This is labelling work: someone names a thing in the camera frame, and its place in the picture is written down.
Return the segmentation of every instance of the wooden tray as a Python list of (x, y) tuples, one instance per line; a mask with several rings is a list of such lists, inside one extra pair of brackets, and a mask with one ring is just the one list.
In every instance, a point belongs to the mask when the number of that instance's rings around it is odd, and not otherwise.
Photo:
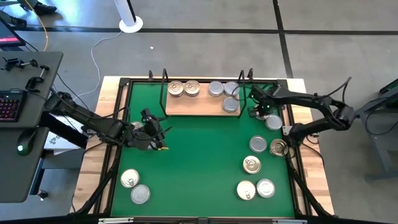
[(194, 115), (194, 116), (239, 116), (240, 102), (234, 113), (227, 113), (223, 109), (223, 102), (227, 96), (211, 96), (208, 92), (209, 83), (200, 83), (199, 95), (195, 97), (183, 94), (172, 97), (167, 92), (166, 113), (168, 115)]

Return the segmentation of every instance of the monitor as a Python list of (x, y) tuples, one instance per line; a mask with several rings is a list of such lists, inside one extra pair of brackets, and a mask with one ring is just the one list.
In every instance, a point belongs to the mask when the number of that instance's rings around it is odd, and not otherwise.
[(10, 25), (0, 18), (0, 48), (25, 46), (25, 41), (16, 34)]

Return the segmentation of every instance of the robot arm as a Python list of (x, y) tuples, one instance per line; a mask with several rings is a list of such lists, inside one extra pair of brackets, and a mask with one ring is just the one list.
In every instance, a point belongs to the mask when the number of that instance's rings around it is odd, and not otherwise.
[(163, 130), (160, 121), (164, 119), (152, 115), (149, 109), (141, 111), (143, 127), (134, 127), (125, 121), (105, 118), (77, 105), (69, 93), (54, 92), (45, 107), (52, 114), (69, 116), (83, 124), (85, 129), (92, 129), (99, 139), (107, 144), (136, 147), (141, 150), (167, 148), (164, 139), (170, 128)]
[(251, 116), (264, 115), (270, 113), (273, 108), (280, 108), (287, 104), (314, 108), (323, 114), (322, 119), (308, 124), (297, 123), (292, 126), (287, 139), (288, 144), (293, 147), (299, 146), (309, 134), (329, 129), (344, 131), (349, 129), (354, 121), (354, 109), (328, 95), (296, 93), (282, 86), (263, 90), (259, 86), (253, 85), (249, 97), (259, 104), (256, 108), (249, 110)]

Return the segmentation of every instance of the computer mouse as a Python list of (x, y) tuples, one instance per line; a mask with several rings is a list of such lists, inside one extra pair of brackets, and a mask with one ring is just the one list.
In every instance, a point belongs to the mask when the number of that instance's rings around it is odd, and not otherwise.
[(17, 153), (20, 156), (28, 155), (33, 149), (33, 142), (36, 135), (36, 129), (30, 128), (25, 130), (17, 140)]

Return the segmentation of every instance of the white base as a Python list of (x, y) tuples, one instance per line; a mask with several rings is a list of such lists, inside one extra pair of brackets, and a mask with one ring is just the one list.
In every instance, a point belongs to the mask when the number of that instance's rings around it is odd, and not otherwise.
[(119, 28), (120, 28), (123, 32), (128, 33), (128, 34), (138, 32), (139, 30), (141, 30), (142, 26), (144, 25), (144, 22), (143, 22), (142, 19), (141, 19), (140, 17), (138, 17), (138, 16), (136, 16), (136, 20), (137, 20), (136, 23), (135, 23), (134, 25), (132, 25), (132, 26), (127, 26), (127, 25), (123, 22), (123, 20), (121, 20), (120, 23), (119, 23)]

